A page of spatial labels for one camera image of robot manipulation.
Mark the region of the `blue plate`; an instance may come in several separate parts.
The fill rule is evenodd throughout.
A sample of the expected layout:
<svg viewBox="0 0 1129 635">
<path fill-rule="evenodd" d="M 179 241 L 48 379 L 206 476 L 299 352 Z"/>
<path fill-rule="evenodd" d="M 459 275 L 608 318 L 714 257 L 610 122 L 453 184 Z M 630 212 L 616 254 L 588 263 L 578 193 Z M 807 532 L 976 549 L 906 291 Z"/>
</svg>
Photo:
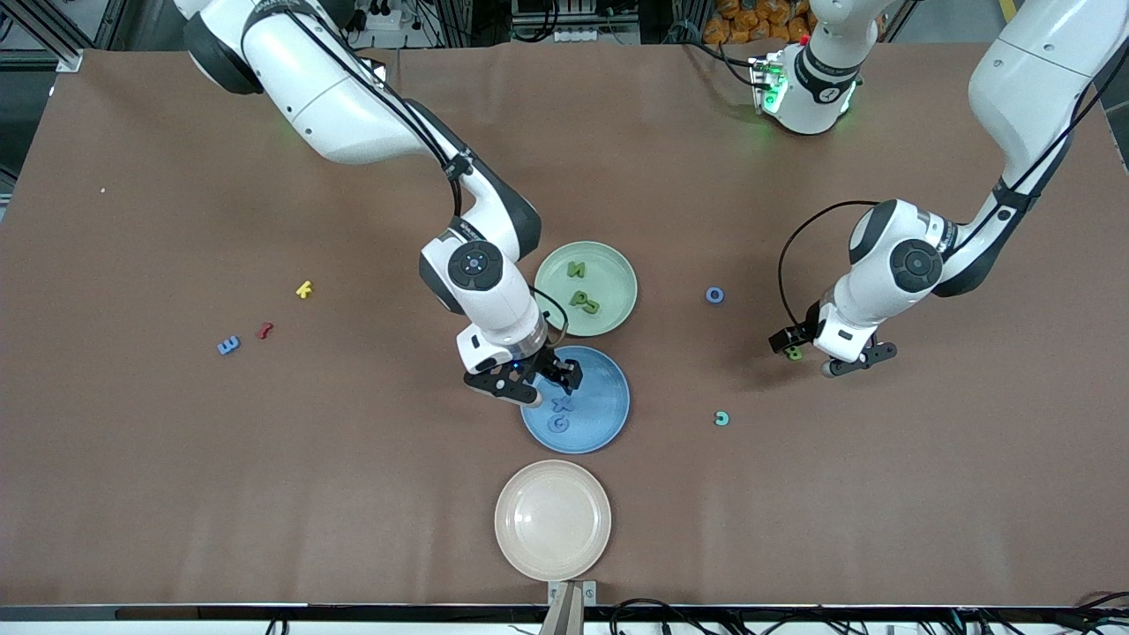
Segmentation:
<svg viewBox="0 0 1129 635">
<path fill-rule="evenodd" d="M 583 382 L 574 391 L 575 410 L 568 414 L 570 427 L 554 434 L 546 429 L 553 417 L 552 400 L 564 395 L 564 390 L 548 379 L 536 377 L 533 388 L 542 395 L 539 407 L 520 407 L 520 420 L 540 444 L 563 454 L 586 454 L 609 445 L 624 429 L 632 393 L 625 382 L 624 371 L 609 355 L 584 346 L 559 349 L 561 359 L 576 359 L 583 367 Z"/>
</svg>

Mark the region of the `pale green plate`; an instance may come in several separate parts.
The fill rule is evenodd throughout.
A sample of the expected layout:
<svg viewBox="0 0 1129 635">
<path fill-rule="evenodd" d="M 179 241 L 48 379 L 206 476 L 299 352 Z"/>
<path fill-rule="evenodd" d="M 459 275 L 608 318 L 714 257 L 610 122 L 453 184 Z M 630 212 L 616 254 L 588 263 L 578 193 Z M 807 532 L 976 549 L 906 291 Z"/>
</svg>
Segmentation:
<svg viewBox="0 0 1129 635">
<path fill-rule="evenodd" d="M 584 279 L 569 278 L 570 261 L 587 266 Z M 638 279 L 628 258 L 609 244 L 579 241 L 557 247 L 539 266 L 534 277 L 535 301 L 549 325 L 564 327 L 572 337 L 595 337 L 618 329 L 633 313 Z M 577 290 L 599 303 L 599 313 L 589 315 L 583 306 L 569 305 Z"/>
</svg>

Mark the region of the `beige plate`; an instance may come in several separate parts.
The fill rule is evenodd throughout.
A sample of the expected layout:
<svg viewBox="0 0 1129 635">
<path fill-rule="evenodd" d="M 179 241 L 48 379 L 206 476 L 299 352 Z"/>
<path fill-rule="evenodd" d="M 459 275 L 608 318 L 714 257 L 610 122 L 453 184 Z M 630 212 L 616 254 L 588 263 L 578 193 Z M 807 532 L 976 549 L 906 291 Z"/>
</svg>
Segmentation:
<svg viewBox="0 0 1129 635">
<path fill-rule="evenodd" d="M 609 493 L 583 466 L 542 459 L 505 482 L 493 529 L 504 558 L 520 574 L 541 582 L 580 579 L 609 547 Z"/>
</svg>

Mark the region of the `brown paper table cover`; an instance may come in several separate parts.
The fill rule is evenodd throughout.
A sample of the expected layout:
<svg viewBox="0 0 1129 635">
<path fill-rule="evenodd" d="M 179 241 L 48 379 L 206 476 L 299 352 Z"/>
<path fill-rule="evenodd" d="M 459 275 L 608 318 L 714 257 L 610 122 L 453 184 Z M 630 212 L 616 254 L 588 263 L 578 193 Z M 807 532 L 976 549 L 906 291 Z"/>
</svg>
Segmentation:
<svg viewBox="0 0 1129 635">
<path fill-rule="evenodd" d="M 632 386 L 625 429 L 577 458 L 613 506 L 602 601 L 1129 588 L 1129 174 L 1102 111 L 979 289 L 879 329 L 896 358 L 826 379 L 767 345 L 811 214 L 975 216 L 1003 164 L 968 105 L 983 52 L 877 47 L 811 138 L 683 47 L 385 54 L 536 206 L 523 270 L 592 240 L 639 278 L 632 316 L 590 340 Z M 418 276 L 449 212 L 431 158 L 323 160 L 186 54 L 56 77 L 0 221 L 0 602 L 541 601 L 492 515 L 550 454 L 463 385 L 465 320 Z"/>
</svg>

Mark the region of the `orange objects pile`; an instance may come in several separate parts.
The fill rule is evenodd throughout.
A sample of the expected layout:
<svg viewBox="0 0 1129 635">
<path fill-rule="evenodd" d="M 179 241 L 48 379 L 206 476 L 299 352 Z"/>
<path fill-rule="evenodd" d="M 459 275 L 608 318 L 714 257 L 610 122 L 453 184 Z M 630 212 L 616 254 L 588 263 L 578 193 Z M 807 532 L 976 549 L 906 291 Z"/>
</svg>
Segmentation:
<svg viewBox="0 0 1129 635">
<path fill-rule="evenodd" d="M 808 0 L 711 0 L 701 40 L 708 45 L 809 40 L 819 18 Z"/>
</svg>

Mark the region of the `white power strip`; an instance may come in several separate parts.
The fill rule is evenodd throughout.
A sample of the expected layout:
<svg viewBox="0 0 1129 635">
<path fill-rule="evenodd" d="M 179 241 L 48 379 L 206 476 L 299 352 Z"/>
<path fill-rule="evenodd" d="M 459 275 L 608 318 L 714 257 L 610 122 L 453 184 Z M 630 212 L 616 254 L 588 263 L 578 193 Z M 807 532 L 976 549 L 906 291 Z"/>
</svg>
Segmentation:
<svg viewBox="0 0 1129 635">
<path fill-rule="evenodd" d="M 581 43 L 583 41 L 613 41 L 622 45 L 639 45 L 639 32 L 632 28 L 621 29 L 621 25 L 612 26 L 564 26 L 554 31 L 553 43 Z"/>
<path fill-rule="evenodd" d="M 402 11 L 394 8 L 391 0 L 355 0 L 355 10 L 347 31 L 351 33 L 400 31 L 402 21 Z"/>
</svg>

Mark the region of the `black table edge rail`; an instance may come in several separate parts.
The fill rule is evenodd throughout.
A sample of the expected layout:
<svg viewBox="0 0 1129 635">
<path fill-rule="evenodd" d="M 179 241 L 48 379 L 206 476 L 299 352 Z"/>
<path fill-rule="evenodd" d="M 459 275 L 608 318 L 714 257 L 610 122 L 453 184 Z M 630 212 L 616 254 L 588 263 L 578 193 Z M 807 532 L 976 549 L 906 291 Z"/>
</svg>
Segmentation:
<svg viewBox="0 0 1129 635">
<path fill-rule="evenodd" d="M 110 620 L 271 620 L 287 621 L 439 621 L 439 623 L 532 623 L 546 616 L 544 604 L 0 604 L 5 621 L 110 621 Z M 628 607 L 601 604 L 586 609 L 589 620 L 607 623 L 657 617 L 679 621 L 735 620 L 774 621 L 940 621 L 972 624 L 1000 617 L 1010 624 L 1061 624 L 1073 626 L 1108 617 L 1129 617 L 1126 607 L 948 607 L 948 606 L 758 606 L 674 604 L 662 607 L 636 603 Z"/>
</svg>

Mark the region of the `aluminium frame profile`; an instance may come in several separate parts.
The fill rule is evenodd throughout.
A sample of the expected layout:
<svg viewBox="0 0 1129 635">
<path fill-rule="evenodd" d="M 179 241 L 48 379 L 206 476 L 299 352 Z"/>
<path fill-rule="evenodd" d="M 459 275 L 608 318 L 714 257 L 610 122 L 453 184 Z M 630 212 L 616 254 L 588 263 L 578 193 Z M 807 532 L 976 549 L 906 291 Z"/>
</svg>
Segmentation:
<svg viewBox="0 0 1129 635">
<path fill-rule="evenodd" d="M 53 0 L 0 0 L 0 71 L 76 72 L 91 45 Z"/>
</svg>

